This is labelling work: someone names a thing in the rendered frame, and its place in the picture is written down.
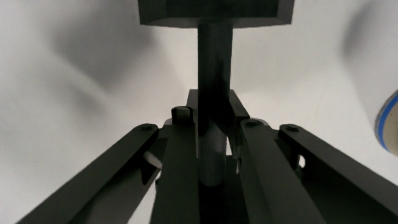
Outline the black dumbbell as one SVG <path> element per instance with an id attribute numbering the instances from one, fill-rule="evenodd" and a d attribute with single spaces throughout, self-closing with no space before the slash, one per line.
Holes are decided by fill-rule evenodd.
<path id="1" fill-rule="evenodd" d="M 226 155 L 233 29 L 291 25 L 295 0 L 138 0 L 140 25 L 197 29 L 200 224 L 250 224 Z"/>

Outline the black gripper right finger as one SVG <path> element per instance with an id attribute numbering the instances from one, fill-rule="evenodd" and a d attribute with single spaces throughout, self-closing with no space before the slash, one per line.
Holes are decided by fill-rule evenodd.
<path id="1" fill-rule="evenodd" d="M 397 184 L 301 126 L 250 117 L 233 89 L 227 137 L 250 224 L 398 224 Z"/>

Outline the beige round tin with blue bands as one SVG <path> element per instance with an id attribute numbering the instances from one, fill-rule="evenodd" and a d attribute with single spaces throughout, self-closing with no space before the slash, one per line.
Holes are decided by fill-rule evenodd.
<path id="1" fill-rule="evenodd" d="M 398 89 L 380 107 L 374 135 L 382 149 L 398 157 Z"/>

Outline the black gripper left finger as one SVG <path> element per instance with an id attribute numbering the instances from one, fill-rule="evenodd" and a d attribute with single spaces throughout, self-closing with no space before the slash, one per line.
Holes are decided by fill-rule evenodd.
<path id="1" fill-rule="evenodd" d="M 14 224 L 128 224 L 159 173 L 148 224 L 200 224 L 198 89 L 171 115 L 134 127 Z"/>

